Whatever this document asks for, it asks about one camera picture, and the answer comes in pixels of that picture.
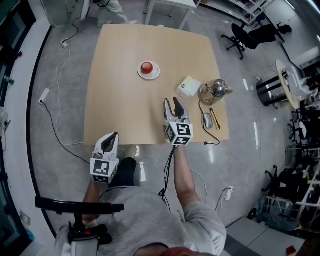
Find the office chair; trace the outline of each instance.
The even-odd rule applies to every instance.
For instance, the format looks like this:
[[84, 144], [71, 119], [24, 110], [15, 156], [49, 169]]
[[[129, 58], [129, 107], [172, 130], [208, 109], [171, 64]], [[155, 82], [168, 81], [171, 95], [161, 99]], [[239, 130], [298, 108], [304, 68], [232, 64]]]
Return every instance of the office chair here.
[[261, 191], [267, 192], [270, 190], [269, 197], [275, 194], [276, 197], [288, 199], [294, 204], [298, 200], [302, 200], [308, 187], [308, 180], [304, 178], [303, 172], [293, 173], [296, 169], [284, 169], [278, 176], [278, 167], [274, 165], [273, 168], [275, 169], [274, 176], [269, 171], [265, 171], [270, 176], [271, 183]]
[[223, 34], [221, 37], [233, 43], [233, 45], [226, 49], [227, 51], [233, 47], [237, 47], [241, 55], [240, 60], [244, 59], [243, 52], [246, 50], [245, 47], [255, 50], [259, 44], [276, 41], [275, 35], [278, 32], [282, 34], [292, 32], [292, 29], [289, 25], [278, 26], [279, 29], [276, 29], [273, 25], [265, 25], [249, 33], [236, 24], [232, 24], [231, 28], [234, 34], [233, 37], [230, 38], [225, 34]]

